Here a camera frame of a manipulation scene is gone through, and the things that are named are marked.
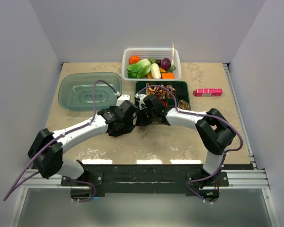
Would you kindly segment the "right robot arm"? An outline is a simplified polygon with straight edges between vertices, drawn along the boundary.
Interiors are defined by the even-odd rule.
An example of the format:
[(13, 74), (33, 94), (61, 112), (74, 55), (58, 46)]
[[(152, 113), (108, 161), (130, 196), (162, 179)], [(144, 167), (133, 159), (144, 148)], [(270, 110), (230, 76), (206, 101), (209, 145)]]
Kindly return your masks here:
[(235, 132), (226, 124), (218, 110), (194, 112), (172, 108), (164, 106), (156, 95), (136, 94), (135, 100), (139, 103), (135, 124), (138, 127), (157, 122), (196, 130), (207, 149), (204, 172), (201, 174), (202, 182), (211, 186), (218, 181), (216, 170), (221, 167), (225, 150), (235, 137)]

